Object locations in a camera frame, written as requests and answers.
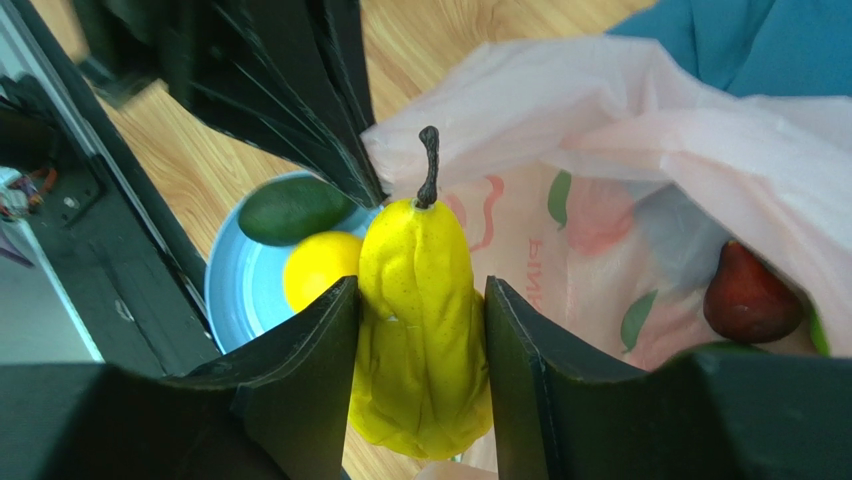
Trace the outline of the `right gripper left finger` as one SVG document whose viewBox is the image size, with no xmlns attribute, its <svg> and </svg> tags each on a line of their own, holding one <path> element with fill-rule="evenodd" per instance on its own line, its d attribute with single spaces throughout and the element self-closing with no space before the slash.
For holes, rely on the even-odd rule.
<svg viewBox="0 0 852 480">
<path fill-rule="evenodd" d="M 360 315 L 337 281 L 182 377 L 104 363 L 1 369 L 5 479 L 340 479 Z"/>
</svg>

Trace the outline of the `blue cloth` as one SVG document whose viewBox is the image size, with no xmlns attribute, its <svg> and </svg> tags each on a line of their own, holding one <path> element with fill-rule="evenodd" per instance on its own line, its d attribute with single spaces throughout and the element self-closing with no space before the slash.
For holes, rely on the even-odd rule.
<svg viewBox="0 0 852 480">
<path fill-rule="evenodd" d="M 657 40 L 686 72 L 734 96 L 851 93 L 846 0 L 666 0 L 608 32 Z"/>
</svg>

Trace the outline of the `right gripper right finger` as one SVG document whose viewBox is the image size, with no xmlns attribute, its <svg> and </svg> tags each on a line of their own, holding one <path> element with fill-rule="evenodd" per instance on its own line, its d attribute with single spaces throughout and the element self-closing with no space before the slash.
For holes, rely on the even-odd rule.
<svg viewBox="0 0 852 480">
<path fill-rule="evenodd" d="M 645 372 L 489 278 L 503 479 L 847 479 L 851 363 L 731 348 Z"/>
</svg>

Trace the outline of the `dark red fake fruit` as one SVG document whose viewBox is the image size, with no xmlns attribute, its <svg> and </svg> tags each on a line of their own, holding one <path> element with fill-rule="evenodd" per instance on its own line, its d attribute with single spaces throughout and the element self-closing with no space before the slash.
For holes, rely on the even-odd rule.
<svg viewBox="0 0 852 480">
<path fill-rule="evenodd" d="M 730 240 L 706 289 L 703 314 L 718 335 L 762 344 L 793 333 L 805 317 L 805 306 L 748 248 Z"/>
</svg>

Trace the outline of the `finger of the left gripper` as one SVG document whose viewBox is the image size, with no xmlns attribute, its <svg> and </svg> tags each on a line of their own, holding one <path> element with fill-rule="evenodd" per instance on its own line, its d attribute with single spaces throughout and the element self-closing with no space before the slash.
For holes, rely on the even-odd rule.
<svg viewBox="0 0 852 480">
<path fill-rule="evenodd" d="M 155 81 L 209 128 L 367 208 L 385 199 L 356 1 L 77 1 L 83 74 L 120 107 Z"/>
</svg>

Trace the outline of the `yellow fake lemon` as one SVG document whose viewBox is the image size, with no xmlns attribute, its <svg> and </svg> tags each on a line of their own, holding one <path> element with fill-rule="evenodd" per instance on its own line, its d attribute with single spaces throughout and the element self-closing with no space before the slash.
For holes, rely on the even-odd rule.
<svg viewBox="0 0 852 480">
<path fill-rule="evenodd" d="M 301 241 L 283 270 L 285 298 L 294 313 L 304 310 L 338 279 L 358 273 L 363 240 L 325 231 Z"/>
</svg>

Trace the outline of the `blue plate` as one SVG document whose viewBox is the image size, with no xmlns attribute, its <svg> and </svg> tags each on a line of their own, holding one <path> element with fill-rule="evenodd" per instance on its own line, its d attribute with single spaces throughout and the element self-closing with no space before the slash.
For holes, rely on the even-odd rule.
<svg viewBox="0 0 852 480">
<path fill-rule="evenodd" d="M 270 182 L 297 176 L 316 177 L 306 172 L 288 173 Z M 238 225 L 239 210 L 248 196 L 220 228 L 205 274 L 207 317 L 222 353 L 241 347 L 296 314 L 285 298 L 283 270 L 293 249 L 304 239 L 286 246 L 249 239 Z M 348 232 L 363 240 L 377 213 L 357 206 L 348 218 L 327 231 Z"/>
</svg>

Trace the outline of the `green fake lime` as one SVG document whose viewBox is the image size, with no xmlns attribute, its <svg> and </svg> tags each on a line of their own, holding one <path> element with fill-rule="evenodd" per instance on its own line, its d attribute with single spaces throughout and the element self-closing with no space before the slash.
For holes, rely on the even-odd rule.
<svg viewBox="0 0 852 480">
<path fill-rule="evenodd" d="M 670 360 L 698 352 L 736 352 L 736 353 L 768 353 L 782 355 L 820 355 L 831 356 L 831 349 L 822 328 L 819 314 L 815 309 L 809 311 L 807 319 L 792 334 L 777 342 L 766 345 L 752 345 L 730 340 L 716 340 L 692 346 L 670 357 Z"/>
</svg>

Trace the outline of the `pink plastic bag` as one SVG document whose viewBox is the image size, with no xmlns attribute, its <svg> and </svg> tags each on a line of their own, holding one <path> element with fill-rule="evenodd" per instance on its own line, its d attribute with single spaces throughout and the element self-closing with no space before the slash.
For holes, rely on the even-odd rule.
<svg viewBox="0 0 852 480">
<path fill-rule="evenodd" d="M 831 356 L 807 357 L 851 363 L 849 97 L 736 98 L 650 40 L 486 44 L 364 133 L 394 197 L 428 125 L 485 292 L 652 372 L 718 340 L 702 305 L 734 239 L 823 316 Z"/>
</svg>

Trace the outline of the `yellow fake pear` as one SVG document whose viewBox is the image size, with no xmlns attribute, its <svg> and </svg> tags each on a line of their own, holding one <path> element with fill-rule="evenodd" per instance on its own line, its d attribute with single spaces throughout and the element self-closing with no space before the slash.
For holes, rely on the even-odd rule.
<svg viewBox="0 0 852 480">
<path fill-rule="evenodd" d="M 463 229 L 438 198 L 438 130 L 419 138 L 423 185 L 375 217 L 360 253 L 349 422 L 372 444 L 446 460 L 492 425 L 484 300 Z"/>
</svg>

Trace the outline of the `green fake avocado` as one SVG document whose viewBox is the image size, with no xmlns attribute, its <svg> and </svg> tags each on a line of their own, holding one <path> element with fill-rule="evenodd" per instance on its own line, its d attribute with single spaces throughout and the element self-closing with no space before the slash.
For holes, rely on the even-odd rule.
<svg viewBox="0 0 852 480">
<path fill-rule="evenodd" d="M 239 210 L 238 225 L 255 242 L 286 246 L 331 229 L 356 209 L 329 183 L 313 176 L 288 177 L 251 193 Z"/>
</svg>

